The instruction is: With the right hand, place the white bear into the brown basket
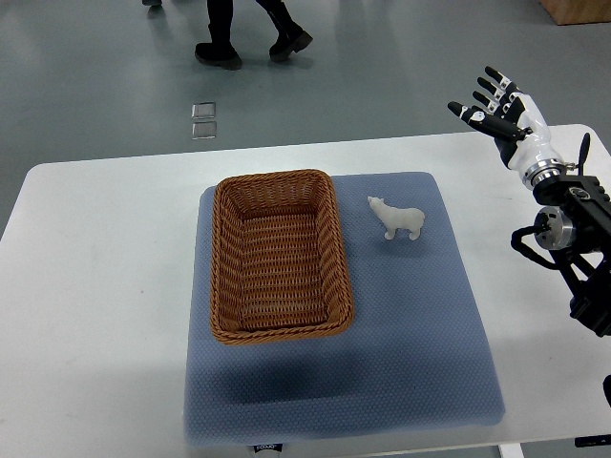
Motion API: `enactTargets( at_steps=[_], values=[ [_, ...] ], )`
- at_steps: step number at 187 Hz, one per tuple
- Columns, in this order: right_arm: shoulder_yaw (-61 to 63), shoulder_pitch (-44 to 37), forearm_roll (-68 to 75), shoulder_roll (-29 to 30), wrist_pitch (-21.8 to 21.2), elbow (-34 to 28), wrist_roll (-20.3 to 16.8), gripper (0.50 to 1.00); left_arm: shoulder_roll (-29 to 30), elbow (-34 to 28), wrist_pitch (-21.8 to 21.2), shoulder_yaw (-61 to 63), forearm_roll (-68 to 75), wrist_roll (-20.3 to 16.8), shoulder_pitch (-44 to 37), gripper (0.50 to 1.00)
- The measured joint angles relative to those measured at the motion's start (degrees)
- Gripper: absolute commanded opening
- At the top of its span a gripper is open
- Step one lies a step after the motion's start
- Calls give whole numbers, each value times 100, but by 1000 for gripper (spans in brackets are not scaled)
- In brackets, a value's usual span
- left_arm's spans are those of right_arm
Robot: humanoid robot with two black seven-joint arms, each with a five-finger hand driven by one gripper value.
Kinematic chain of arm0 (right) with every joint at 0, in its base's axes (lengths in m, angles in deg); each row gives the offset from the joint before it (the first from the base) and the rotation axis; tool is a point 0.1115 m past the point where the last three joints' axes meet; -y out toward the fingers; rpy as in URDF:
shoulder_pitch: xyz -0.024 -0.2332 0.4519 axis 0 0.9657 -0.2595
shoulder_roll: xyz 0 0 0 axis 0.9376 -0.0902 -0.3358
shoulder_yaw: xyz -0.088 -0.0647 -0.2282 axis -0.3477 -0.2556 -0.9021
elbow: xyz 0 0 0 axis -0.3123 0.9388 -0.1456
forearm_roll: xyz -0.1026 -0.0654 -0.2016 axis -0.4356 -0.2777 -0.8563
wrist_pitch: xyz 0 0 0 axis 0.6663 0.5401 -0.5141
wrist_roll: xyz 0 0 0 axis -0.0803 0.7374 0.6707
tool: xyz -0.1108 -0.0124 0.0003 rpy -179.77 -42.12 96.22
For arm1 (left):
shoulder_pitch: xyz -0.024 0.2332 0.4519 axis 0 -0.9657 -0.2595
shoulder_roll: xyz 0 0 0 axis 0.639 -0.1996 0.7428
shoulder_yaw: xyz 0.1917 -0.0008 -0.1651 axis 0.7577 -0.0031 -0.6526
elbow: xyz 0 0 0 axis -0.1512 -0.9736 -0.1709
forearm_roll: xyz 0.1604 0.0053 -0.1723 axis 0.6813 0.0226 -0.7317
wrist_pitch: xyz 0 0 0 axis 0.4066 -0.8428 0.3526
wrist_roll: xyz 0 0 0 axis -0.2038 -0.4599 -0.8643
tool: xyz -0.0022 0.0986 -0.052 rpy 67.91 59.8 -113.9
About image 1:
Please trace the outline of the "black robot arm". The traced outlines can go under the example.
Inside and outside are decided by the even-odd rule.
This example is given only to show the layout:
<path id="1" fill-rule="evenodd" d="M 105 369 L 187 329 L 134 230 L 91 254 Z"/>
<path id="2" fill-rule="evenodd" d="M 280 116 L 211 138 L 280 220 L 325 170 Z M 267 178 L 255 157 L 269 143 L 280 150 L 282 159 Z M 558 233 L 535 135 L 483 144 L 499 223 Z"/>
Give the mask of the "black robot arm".
<path id="1" fill-rule="evenodd" d="M 544 161 L 526 175 L 542 208 L 532 225 L 514 231 L 511 246 L 523 257 L 560 272 L 573 298 L 570 316 L 597 336 L 610 334 L 610 196 L 584 173 L 591 136 L 579 161 Z"/>

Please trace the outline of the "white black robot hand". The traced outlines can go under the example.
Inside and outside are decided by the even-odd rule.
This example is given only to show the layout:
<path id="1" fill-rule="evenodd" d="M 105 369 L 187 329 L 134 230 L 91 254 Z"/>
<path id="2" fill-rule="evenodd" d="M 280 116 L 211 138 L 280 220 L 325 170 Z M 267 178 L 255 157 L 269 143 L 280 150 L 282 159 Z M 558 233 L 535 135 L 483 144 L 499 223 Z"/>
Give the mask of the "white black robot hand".
<path id="1" fill-rule="evenodd" d="M 519 174 L 532 190 L 548 177 L 559 176 L 566 166 L 551 145 L 550 129 L 531 96 L 515 81 L 492 67 L 477 79 L 472 107 L 451 101 L 449 110 L 472 129 L 494 139 L 504 166 Z"/>

